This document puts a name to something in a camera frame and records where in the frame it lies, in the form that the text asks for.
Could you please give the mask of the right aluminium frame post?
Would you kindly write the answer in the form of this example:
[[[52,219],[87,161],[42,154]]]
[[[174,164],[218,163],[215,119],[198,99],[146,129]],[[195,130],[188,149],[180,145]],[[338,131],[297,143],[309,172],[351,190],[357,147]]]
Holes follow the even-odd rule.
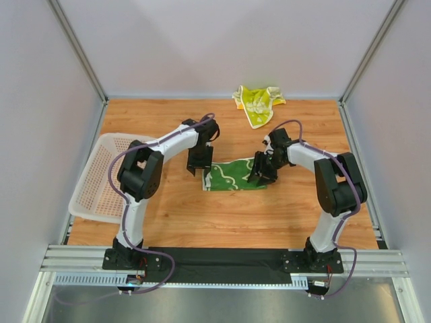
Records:
[[[352,78],[350,79],[347,87],[339,98],[339,103],[345,104],[349,98],[352,96],[356,86],[360,82],[362,76],[365,74],[367,68],[370,66],[376,52],[383,43],[386,35],[389,33],[395,20],[398,18],[402,9],[405,7],[406,0],[395,0],[392,2],[386,16],[384,17],[382,23],[380,24],[376,34],[374,35],[370,45],[366,49],[358,67],[356,68]]]

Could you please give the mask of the aluminium frame post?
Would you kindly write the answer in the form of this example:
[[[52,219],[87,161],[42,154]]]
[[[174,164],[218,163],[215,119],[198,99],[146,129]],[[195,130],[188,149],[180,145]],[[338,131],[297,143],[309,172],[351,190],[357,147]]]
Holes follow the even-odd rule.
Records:
[[[374,35],[370,45],[366,49],[358,67],[356,68],[352,78],[350,79],[347,87],[339,98],[339,103],[345,104],[349,98],[352,96],[356,86],[360,82],[362,76],[365,74],[367,68],[370,66],[376,52],[383,43],[386,35],[389,33],[395,20],[398,18],[402,9],[405,7],[406,0],[395,0],[392,2],[386,16],[384,17],[382,23],[380,24],[376,34]]]
[[[101,101],[104,104],[107,103],[108,95],[104,91],[104,88],[100,83],[99,78],[97,77],[94,69],[92,68],[91,63],[84,51],[84,48],[81,45],[81,42],[79,41],[73,29],[73,26],[71,25],[71,22],[69,21],[69,18],[67,17],[67,14],[63,9],[63,6],[61,5],[61,2],[57,0],[48,0],[47,3],[51,8],[55,18],[57,19],[64,35],[66,36],[66,39],[71,45],[71,48],[75,53],[79,63],[84,69],[85,74],[90,80],[92,87],[94,88],[95,92],[98,94],[98,97],[101,99]]]

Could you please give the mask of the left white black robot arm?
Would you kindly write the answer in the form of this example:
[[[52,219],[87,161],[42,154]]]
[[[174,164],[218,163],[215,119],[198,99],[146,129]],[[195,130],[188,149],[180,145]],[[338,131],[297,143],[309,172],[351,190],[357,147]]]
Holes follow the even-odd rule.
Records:
[[[142,271],[152,251],[143,248],[143,222],[150,199],[159,189],[166,162],[188,151],[186,169],[195,175],[211,171],[213,147],[220,136],[215,114],[206,114],[197,122],[187,119],[171,133],[152,141],[134,140],[108,167],[108,182],[124,200],[119,232],[112,247],[105,251],[105,270]]]

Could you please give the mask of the left aluminium frame post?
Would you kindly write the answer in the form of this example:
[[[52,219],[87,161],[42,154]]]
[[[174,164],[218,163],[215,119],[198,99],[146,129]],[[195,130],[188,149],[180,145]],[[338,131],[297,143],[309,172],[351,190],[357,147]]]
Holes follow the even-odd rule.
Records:
[[[95,92],[98,94],[98,97],[101,99],[101,101],[104,104],[107,103],[108,95],[104,91],[104,88],[100,83],[99,78],[97,77],[94,69],[92,68],[91,63],[84,51],[84,48],[81,45],[81,42],[79,41],[73,29],[73,26],[71,25],[71,22],[69,21],[69,18],[67,17],[67,14],[63,9],[63,6],[61,5],[61,2],[57,0],[48,0],[47,3],[51,8],[55,18],[57,19],[64,35],[66,36],[66,39],[71,45],[71,48],[75,53],[79,63],[84,69],[85,74],[90,80],[92,87],[94,88]]]

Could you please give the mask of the white plastic basket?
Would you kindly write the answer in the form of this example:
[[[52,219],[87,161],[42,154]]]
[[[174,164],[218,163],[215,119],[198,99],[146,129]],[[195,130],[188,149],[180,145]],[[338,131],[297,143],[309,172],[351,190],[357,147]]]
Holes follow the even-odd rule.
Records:
[[[108,169],[113,159],[134,140],[145,143],[154,138],[126,133],[106,133],[98,138],[69,202],[73,216],[105,223],[121,222],[124,199],[110,186]]]

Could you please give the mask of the aluminium front rail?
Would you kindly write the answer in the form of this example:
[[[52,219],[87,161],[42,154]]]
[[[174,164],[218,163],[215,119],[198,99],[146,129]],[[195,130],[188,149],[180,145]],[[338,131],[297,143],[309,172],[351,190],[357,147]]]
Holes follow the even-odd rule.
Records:
[[[50,245],[44,255],[42,271],[101,271],[106,246]],[[355,276],[408,277],[399,250],[358,250]]]

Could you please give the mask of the green frog pattern towel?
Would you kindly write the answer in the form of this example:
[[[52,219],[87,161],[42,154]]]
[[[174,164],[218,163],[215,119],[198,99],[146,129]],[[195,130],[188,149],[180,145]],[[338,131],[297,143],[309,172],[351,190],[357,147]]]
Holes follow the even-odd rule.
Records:
[[[203,191],[240,191],[262,190],[266,185],[258,186],[248,182],[254,158],[241,158],[229,162],[213,162],[210,172],[202,175]]]

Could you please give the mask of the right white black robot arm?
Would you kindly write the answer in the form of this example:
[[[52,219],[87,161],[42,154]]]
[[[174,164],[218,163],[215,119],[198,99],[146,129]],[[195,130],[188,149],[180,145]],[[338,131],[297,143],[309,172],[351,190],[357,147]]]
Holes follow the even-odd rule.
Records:
[[[342,273],[338,239],[347,220],[368,198],[355,156],[327,153],[301,138],[291,139],[283,128],[271,131],[257,151],[247,181],[257,186],[273,184],[284,166],[301,166],[314,174],[321,215],[301,251],[282,255],[288,273]]]

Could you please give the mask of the crumpled yellow green towel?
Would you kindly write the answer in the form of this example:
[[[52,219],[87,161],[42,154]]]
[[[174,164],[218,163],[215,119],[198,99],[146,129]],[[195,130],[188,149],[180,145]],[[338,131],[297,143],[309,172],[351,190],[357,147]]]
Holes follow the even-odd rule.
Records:
[[[286,99],[278,87],[249,89],[240,85],[233,92],[232,99],[238,110],[245,113],[252,129],[265,126],[273,117],[273,107],[286,104]]]

